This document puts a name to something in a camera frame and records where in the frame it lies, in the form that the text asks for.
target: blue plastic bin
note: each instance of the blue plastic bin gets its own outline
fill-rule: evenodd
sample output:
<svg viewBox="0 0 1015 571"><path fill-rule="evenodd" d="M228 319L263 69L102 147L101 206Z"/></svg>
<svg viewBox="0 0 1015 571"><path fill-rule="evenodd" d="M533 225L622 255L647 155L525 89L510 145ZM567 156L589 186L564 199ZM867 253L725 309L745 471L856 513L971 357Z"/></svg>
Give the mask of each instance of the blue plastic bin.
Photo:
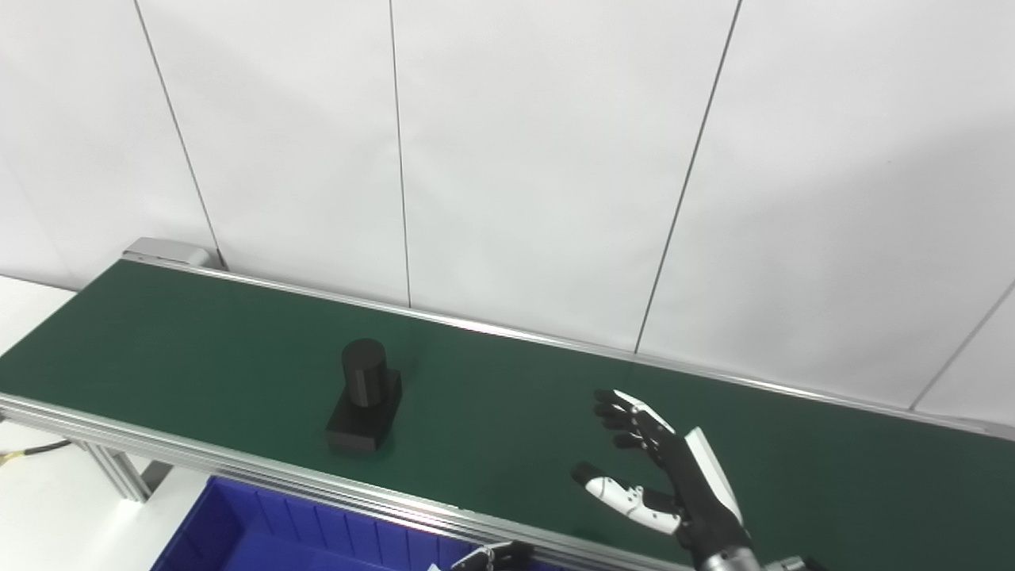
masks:
<svg viewBox="0 0 1015 571"><path fill-rule="evenodd" d="M476 546L213 477L152 571L448 570ZM537 563L533 571L565 571Z"/></svg>

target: robotic hand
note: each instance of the robotic hand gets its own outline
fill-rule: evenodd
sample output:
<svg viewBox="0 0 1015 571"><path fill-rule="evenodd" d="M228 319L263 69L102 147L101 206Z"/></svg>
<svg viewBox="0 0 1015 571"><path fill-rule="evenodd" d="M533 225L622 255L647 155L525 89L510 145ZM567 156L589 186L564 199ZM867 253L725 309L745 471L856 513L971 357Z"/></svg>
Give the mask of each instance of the robotic hand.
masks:
<svg viewBox="0 0 1015 571"><path fill-rule="evenodd" d="M676 537L698 571L826 571L793 557L762 567L754 557L740 507L701 429L677 436L640 401L619 390L595 392L595 414L619 431L618 448L641 448L666 473L673 495L631 486L582 462L571 471L590 494L647 527Z"/></svg>
<svg viewBox="0 0 1015 571"><path fill-rule="evenodd" d="M458 560L450 571L519 571L532 564L533 547L523 542L481 546ZM441 571L430 565L427 571Z"/></svg>

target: black object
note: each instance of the black object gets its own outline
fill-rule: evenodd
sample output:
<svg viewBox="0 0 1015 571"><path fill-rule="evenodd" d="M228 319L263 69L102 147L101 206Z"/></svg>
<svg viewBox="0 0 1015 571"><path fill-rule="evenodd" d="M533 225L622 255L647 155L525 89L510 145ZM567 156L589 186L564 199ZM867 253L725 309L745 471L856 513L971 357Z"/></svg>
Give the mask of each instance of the black object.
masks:
<svg viewBox="0 0 1015 571"><path fill-rule="evenodd" d="M655 493L653 501L671 506L668 511L683 518L674 534L680 546L691 552L695 569L714 555L733 553L738 548L753 549L737 516L712 491L686 440L644 405L634 408L613 390L597 390L594 396L598 405L593 412L603 420L603 426L621 431L614 445L630 448L632 439L636 440L669 479L673 496ZM580 465L571 477L581 484L591 474L589 468Z"/></svg>
<svg viewBox="0 0 1015 571"><path fill-rule="evenodd" d="M535 548L524 542L480 546L458 560L449 571L520 571L532 567Z"/></svg>
<svg viewBox="0 0 1015 571"><path fill-rule="evenodd" d="M47 444L46 446L36 446L35 448L25 448L24 455L30 456L32 454L42 454L43 452L49 452L50 450L59 450L64 446L70 446L70 441L61 440L60 442L54 442L53 444Z"/></svg>
<svg viewBox="0 0 1015 571"><path fill-rule="evenodd" d="M332 450L373 452L384 444L402 402L402 376L388 369L384 346L356 340L342 350L345 388L325 434Z"/></svg>

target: white wall panel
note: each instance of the white wall panel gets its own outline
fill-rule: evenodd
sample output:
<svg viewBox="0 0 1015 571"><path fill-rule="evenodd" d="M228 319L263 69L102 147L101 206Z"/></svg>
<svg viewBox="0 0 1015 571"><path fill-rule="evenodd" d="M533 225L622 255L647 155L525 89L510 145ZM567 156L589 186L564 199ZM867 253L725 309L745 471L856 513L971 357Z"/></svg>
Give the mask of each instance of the white wall panel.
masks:
<svg viewBox="0 0 1015 571"><path fill-rule="evenodd" d="M388 3L140 5L230 269L405 303Z"/></svg>
<svg viewBox="0 0 1015 571"><path fill-rule="evenodd" d="M69 287L73 278L0 156L0 275Z"/></svg>
<svg viewBox="0 0 1015 571"><path fill-rule="evenodd" d="M396 0L413 305L633 349L734 8Z"/></svg>
<svg viewBox="0 0 1015 571"><path fill-rule="evenodd" d="M0 276L0 355L53 315L73 292Z"/></svg>
<svg viewBox="0 0 1015 571"><path fill-rule="evenodd" d="M139 235L213 245L129 1L0 1L0 153L64 284Z"/></svg>
<svg viewBox="0 0 1015 571"><path fill-rule="evenodd" d="M1008 296L917 410L1015 426L1015 296Z"/></svg>
<svg viewBox="0 0 1015 571"><path fill-rule="evenodd" d="M1015 5L745 2L644 353L908 406L1011 279Z"/></svg>

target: robot finger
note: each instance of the robot finger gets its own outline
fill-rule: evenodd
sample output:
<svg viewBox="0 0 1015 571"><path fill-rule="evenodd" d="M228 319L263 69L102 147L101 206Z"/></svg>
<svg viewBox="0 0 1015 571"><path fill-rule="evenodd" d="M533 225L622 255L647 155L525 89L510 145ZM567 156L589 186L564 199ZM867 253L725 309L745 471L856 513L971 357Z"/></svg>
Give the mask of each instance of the robot finger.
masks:
<svg viewBox="0 0 1015 571"><path fill-rule="evenodd" d="M613 445L617 448L641 448L644 443L644 438L630 432L613 437Z"/></svg>
<svg viewBox="0 0 1015 571"><path fill-rule="evenodd" d="M597 403L592 409L592 412L597 417L630 417L630 412L624 410L619 405L608 405L606 403Z"/></svg>
<svg viewBox="0 0 1015 571"><path fill-rule="evenodd" d="M490 565L492 565L490 554L484 548L479 548L458 560L451 566L450 571L485 571Z"/></svg>
<svg viewBox="0 0 1015 571"><path fill-rule="evenodd" d="M621 430L624 432L633 432L634 425L631 424L630 419L623 419L618 417L608 417L603 419L603 427L609 430Z"/></svg>
<svg viewBox="0 0 1015 571"><path fill-rule="evenodd" d="M494 571L527 569L532 564L535 548L525 542L511 542L493 548Z"/></svg>
<svg viewBox="0 0 1015 571"><path fill-rule="evenodd" d="M586 492L636 523L666 534L676 533L680 528L683 512L673 496L631 486L588 462L571 469L571 478Z"/></svg>
<svg viewBox="0 0 1015 571"><path fill-rule="evenodd" d="M619 410L624 412L630 412L631 407L633 407L637 401L630 398L625 399L627 396L616 391L616 390L597 390L594 391L593 397L596 401L602 405L615 406Z"/></svg>
<svg viewBox="0 0 1015 571"><path fill-rule="evenodd" d="M646 438L655 440L657 435L676 434L669 423L648 407L634 413L632 419L633 424L638 427L638 432L644 434Z"/></svg>

